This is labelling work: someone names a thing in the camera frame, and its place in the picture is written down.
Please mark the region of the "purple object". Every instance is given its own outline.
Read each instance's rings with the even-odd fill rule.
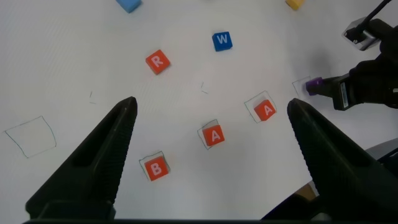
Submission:
[[[322,83],[323,83],[323,79],[322,79],[321,77],[314,78],[313,80],[310,80],[310,81],[308,81],[308,82],[305,83],[305,89],[307,90],[307,92],[308,92],[308,94],[309,94],[310,96],[315,96],[316,93],[311,93],[311,92],[308,90],[308,87],[309,87],[309,86],[315,86],[315,85],[321,85]]]

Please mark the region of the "pencil mark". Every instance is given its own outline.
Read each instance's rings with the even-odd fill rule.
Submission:
[[[156,153],[154,153],[154,154],[152,154],[152,155],[146,156],[146,157],[144,157],[144,158],[142,158],[142,159],[139,159],[138,161],[139,161],[139,162],[140,162],[140,161],[143,161],[144,159],[146,159],[146,158],[148,158],[148,157],[151,157],[151,156],[154,156],[154,155],[159,154],[159,153],[163,155],[163,152],[160,151],[160,152],[156,152]]]
[[[311,77],[310,77],[310,76],[307,76],[307,77],[304,77],[304,78],[301,78],[301,79],[299,79],[299,80],[297,80],[297,81],[292,82],[294,91],[296,91],[297,97],[298,97],[300,100],[307,100],[307,99],[308,99],[308,96],[303,96],[302,94],[300,94],[299,91],[297,91],[297,88],[299,88],[299,86],[295,86],[294,84],[295,84],[295,83],[300,84],[301,81],[304,81],[304,80],[306,80],[306,79],[308,79],[308,82],[309,82],[309,81],[311,80]]]
[[[277,113],[278,109],[276,108],[276,104],[275,104],[274,100],[272,99],[272,97],[269,94],[268,94],[268,96],[269,96],[269,99],[271,100],[272,104],[275,106],[275,113]]]
[[[200,130],[201,130],[201,129],[198,130],[198,135],[199,135],[199,138],[200,138],[201,142],[203,143],[203,145],[205,146],[205,148],[206,148],[207,150],[211,149],[213,146],[210,146],[209,148],[207,148],[205,142],[204,142],[203,139],[200,137],[200,134],[199,134],[199,131],[200,131]]]
[[[50,149],[53,149],[57,146],[57,140],[55,139],[54,132],[43,116],[39,116],[13,128],[9,128],[4,132],[18,146],[18,148],[22,151],[22,154],[27,159]],[[44,140],[37,141],[36,139],[33,139],[32,136],[29,135],[29,133],[33,132],[40,133],[38,137],[43,138]],[[49,135],[53,139],[53,146],[51,146],[52,141],[49,141]]]
[[[206,91],[203,90],[203,85],[204,85],[204,84],[205,84],[205,82],[202,82],[202,83],[201,83],[200,90],[201,90],[202,92],[206,93],[206,94],[209,94],[209,93],[207,92],[207,90],[206,90]]]
[[[7,131],[5,131],[5,133],[8,135],[8,137],[11,138],[11,140],[12,140],[15,144],[17,144],[17,146],[19,147],[19,149],[22,151],[23,155],[28,159],[29,157],[27,157],[27,156],[25,155],[25,152],[22,150],[22,148],[19,146],[19,144],[7,133]]]
[[[54,138],[54,141],[55,141],[55,146],[54,146],[54,147],[56,147],[56,146],[57,146],[57,140],[55,139],[54,132],[52,131],[52,128],[50,127],[50,125],[48,124],[48,122],[45,121],[44,117],[43,117],[43,116],[41,116],[41,117],[43,118],[43,121],[45,122],[45,124],[50,128],[52,137]]]
[[[90,99],[91,99],[92,94],[93,94],[93,92],[91,91],[91,93],[90,93]],[[94,103],[94,102],[90,102],[90,103],[96,105],[96,103]]]
[[[251,118],[253,118],[254,122],[256,122],[258,124],[259,122],[257,122],[256,119],[254,119],[254,116],[250,113],[250,110],[249,110],[248,106],[246,105],[246,103],[244,104],[244,106],[249,111],[249,114],[250,114]]]

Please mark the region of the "letter block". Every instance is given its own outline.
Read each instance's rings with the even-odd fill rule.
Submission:
[[[203,136],[205,137],[207,146],[214,146],[215,144],[225,140],[220,125],[215,125],[213,127],[204,129]]]
[[[163,156],[156,157],[155,159],[146,162],[145,169],[147,170],[150,181],[159,179],[169,173]]]
[[[158,75],[170,65],[170,61],[161,50],[158,50],[151,56],[147,57],[146,62],[156,75]]]
[[[286,3],[293,9],[298,10],[300,9],[301,5],[304,3],[305,0],[286,0]]]
[[[127,12],[130,13],[141,4],[141,0],[116,0],[120,6]]]
[[[268,120],[268,118],[276,113],[275,108],[269,100],[264,100],[261,102],[255,107],[254,111],[257,113],[261,121]]]
[[[232,40],[229,32],[221,32],[214,34],[213,37],[214,48],[217,52],[228,50],[232,47]]]

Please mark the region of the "blue letter block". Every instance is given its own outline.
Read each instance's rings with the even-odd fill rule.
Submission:
[[[141,4],[141,0],[116,0],[128,13],[132,12]]]
[[[232,47],[232,40],[229,32],[222,32],[213,35],[214,48],[217,52],[228,50]]]

